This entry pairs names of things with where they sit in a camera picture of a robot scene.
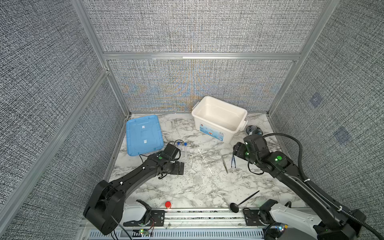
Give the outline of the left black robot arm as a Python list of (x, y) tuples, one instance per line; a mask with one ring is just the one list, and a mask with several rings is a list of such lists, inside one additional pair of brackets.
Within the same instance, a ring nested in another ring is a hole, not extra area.
[(141, 200), (126, 207), (126, 199), (148, 180), (168, 175), (183, 175), (184, 163), (179, 159), (181, 150), (167, 144), (160, 152), (151, 154), (142, 164), (123, 177), (107, 182), (100, 181), (95, 186), (84, 209), (84, 217), (103, 235), (110, 234), (122, 223), (136, 221), (146, 224), (152, 208)]

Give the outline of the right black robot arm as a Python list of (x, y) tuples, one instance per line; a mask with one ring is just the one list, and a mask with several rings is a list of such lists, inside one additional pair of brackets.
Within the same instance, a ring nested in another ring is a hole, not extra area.
[(316, 186), (305, 177), (300, 163), (295, 164), (282, 152), (271, 152), (263, 136), (245, 137), (243, 142), (233, 146), (233, 155), (279, 180), (314, 211), (310, 215), (267, 200), (258, 212), (262, 224), (285, 224), (317, 240), (356, 240), (359, 237), (366, 216), (360, 210), (350, 211)]

